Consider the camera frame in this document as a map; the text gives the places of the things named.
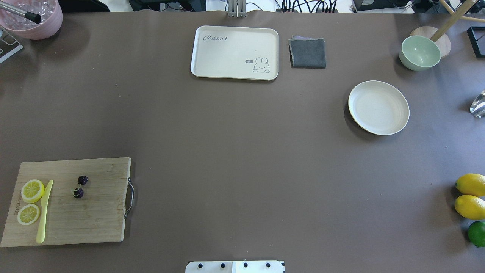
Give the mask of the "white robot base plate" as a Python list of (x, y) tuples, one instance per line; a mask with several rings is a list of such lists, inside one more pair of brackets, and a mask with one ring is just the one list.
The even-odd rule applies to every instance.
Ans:
[(186, 273), (284, 273), (285, 264), (277, 260), (193, 261)]

